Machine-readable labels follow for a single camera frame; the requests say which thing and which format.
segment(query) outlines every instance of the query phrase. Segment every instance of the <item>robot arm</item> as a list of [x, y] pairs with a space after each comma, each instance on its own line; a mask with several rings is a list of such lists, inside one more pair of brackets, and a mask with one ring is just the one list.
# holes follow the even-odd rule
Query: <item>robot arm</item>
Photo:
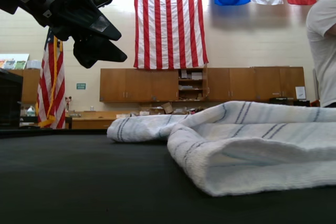
[[112, 0], [0, 0], [0, 9], [15, 14], [18, 7], [34, 16], [42, 26], [50, 26], [63, 41], [75, 40], [74, 55], [79, 63], [92, 67], [97, 60], [124, 62], [127, 56], [110, 40], [120, 32], [99, 11]]

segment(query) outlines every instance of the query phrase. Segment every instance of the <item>black table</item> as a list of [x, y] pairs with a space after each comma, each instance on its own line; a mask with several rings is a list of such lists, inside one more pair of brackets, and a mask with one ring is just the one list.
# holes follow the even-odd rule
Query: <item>black table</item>
[[120, 144], [104, 131], [55, 132], [0, 139], [0, 217], [11, 220], [2, 223], [41, 213], [44, 223], [307, 224], [336, 218], [336, 187], [212, 198], [194, 186], [163, 142]]

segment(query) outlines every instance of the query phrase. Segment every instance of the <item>american flag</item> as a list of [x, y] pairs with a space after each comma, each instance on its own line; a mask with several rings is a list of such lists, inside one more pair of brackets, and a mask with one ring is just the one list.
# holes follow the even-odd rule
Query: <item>american flag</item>
[[50, 29], [44, 47], [37, 92], [38, 125], [64, 129], [66, 101], [63, 44], [54, 37]]
[[135, 68], [184, 69], [208, 63], [202, 0], [134, 0]]

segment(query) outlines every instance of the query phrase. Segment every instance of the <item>white towel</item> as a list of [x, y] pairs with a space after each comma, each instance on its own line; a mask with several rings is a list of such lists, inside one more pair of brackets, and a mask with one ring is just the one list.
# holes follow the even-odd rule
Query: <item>white towel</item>
[[336, 109], [227, 102], [194, 115], [118, 119], [118, 142], [163, 139], [212, 196], [336, 184]]

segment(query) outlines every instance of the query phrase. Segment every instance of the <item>cabinet door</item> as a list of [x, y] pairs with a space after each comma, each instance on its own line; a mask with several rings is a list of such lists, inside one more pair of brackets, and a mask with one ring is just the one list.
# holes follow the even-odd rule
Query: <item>cabinet door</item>
[[178, 70], [158, 70], [151, 72], [151, 100], [177, 101], [179, 99]]
[[126, 69], [126, 100], [132, 102], [152, 100], [150, 71]]
[[269, 101], [270, 98], [280, 97], [279, 68], [254, 68], [256, 78], [257, 100]]
[[37, 88], [40, 82], [39, 69], [23, 70], [22, 103], [37, 102]]
[[230, 68], [231, 100], [255, 101], [255, 75], [253, 68]]
[[281, 95], [296, 99], [295, 87], [304, 87], [303, 67], [280, 68]]
[[207, 99], [209, 95], [209, 85], [208, 85], [208, 67], [207, 64], [203, 68], [202, 73], [202, 88], [203, 88], [203, 100]]
[[208, 100], [230, 100], [230, 72], [228, 68], [208, 68]]
[[126, 69], [101, 69], [100, 70], [100, 101], [119, 102], [125, 101]]

